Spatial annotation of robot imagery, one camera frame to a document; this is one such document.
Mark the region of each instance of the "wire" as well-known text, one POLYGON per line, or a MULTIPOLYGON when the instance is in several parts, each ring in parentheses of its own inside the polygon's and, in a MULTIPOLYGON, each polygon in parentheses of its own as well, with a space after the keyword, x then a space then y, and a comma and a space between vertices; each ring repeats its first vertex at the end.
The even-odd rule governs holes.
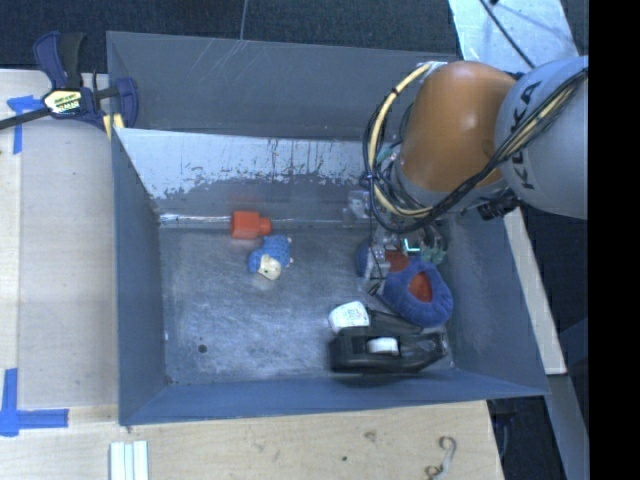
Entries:
POLYGON ((522 60, 524 60, 527 63, 527 66, 529 66, 531 69, 534 69, 536 66, 533 62, 531 62, 531 59, 529 59, 529 57, 527 57, 527 55, 520 49, 520 47, 516 44, 516 42, 513 40, 513 38, 509 35, 509 33, 505 30, 505 28, 502 26, 502 23, 500 23, 498 21, 498 18, 496 18, 496 15, 493 13, 493 11, 489 8, 489 6, 487 5, 487 3, 484 0, 480 0, 480 3, 482 4, 482 6, 484 7, 485 11, 487 11, 487 14, 489 15, 489 17, 493 20, 493 22, 496 24, 496 26, 500 29, 500 32, 502 32, 502 34, 504 35, 504 37, 506 38, 507 41, 509 41, 509 43, 511 44, 511 46, 513 46, 513 49, 518 52, 518 55, 520 55, 520 57, 522 57, 522 60))

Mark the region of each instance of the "black carpet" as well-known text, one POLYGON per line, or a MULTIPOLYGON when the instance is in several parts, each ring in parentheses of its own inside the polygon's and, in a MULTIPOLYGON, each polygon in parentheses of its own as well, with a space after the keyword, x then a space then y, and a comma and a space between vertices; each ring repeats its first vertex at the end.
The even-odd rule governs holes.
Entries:
MULTIPOLYGON (((578 52, 588 54, 589 0, 561 2, 578 52)), ((52 30, 86 33, 80 69, 100 73, 108 30, 459 54, 447 0, 0 0, 0 16, 5 68, 35 68, 33 42, 52 30)), ((562 334, 587 316, 587 224, 533 208, 525 220, 562 334)), ((570 373, 588 425, 588 361, 570 373)), ((565 478, 541 398, 490 408, 507 480, 565 478)))

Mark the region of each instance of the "blue clamp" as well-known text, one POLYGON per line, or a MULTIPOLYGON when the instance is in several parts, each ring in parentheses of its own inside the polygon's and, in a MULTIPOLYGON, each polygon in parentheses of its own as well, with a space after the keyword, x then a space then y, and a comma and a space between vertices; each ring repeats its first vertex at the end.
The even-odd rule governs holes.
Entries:
POLYGON ((65 428, 69 426, 69 409, 21 411, 17 409, 18 369, 4 372, 0 436, 16 437, 20 430, 33 428, 65 428))
POLYGON ((83 107, 72 114, 50 115, 56 119, 76 119, 92 124, 101 130, 104 128, 104 116, 106 113, 100 108, 100 99, 104 97, 119 96, 119 112, 127 127, 134 125, 138 117, 138 95, 135 82, 130 77, 118 78, 115 88, 94 91, 82 87, 82 77, 78 73, 78 51, 84 40, 83 34, 67 34, 66 37, 59 32, 49 32, 39 38, 33 46, 33 53, 42 71, 51 82, 51 90, 73 89, 82 95, 83 107))
MULTIPOLYGON (((7 105, 13 110, 16 115, 20 115, 23 112, 30 112, 31 110, 40 110, 44 108, 44 104, 33 96, 21 96, 18 98, 9 98, 7 105)), ((22 125, 16 125, 16 129, 13 133, 13 154, 17 155, 22 151, 22 125)))

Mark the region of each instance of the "yellow cable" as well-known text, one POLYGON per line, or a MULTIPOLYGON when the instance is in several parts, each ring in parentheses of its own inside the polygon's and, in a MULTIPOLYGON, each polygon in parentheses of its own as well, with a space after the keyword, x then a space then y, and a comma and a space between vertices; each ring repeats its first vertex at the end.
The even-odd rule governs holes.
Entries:
MULTIPOLYGON (((413 70, 398 85, 396 85, 393 91, 391 91, 389 95, 385 98, 384 102, 382 103, 382 107, 380 108, 380 112, 378 113, 378 116, 373 124, 371 134, 369 135, 370 137, 369 139, 369 170, 373 170, 373 166, 376 161, 376 148, 378 145, 380 129, 382 127, 382 123, 387 113, 389 112, 389 108, 391 107, 393 102, 396 100, 396 98, 400 95, 400 93, 404 91, 411 82, 413 82, 416 78, 418 78, 423 73, 429 71, 429 69, 431 69, 432 66, 433 66, 433 62, 427 62, 426 64, 423 64, 422 66, 413 70)), ((404 217, 414 217, 414 218, 420 218, 427 215, 426 210, 402 210, 400 208, 396 208, 387 200, 387 198, 384 196, 382 191, 375 185, 374 185, 374 192, 375 192, 376 198, 380 201, 382 206, 384 206, 390 212, 395 213, 396 215, 401 215, 404 217)))

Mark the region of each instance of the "blue toy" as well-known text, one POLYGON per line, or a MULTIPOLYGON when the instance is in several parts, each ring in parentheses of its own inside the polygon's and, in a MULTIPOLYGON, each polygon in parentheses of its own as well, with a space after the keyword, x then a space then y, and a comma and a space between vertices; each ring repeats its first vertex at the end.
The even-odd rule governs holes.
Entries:
POLYGON ((284 235, 265 236, 262 247, 249 255, 249 271, 274 281, 282 269, 293 262, 289 255, 291 238, 284 235))

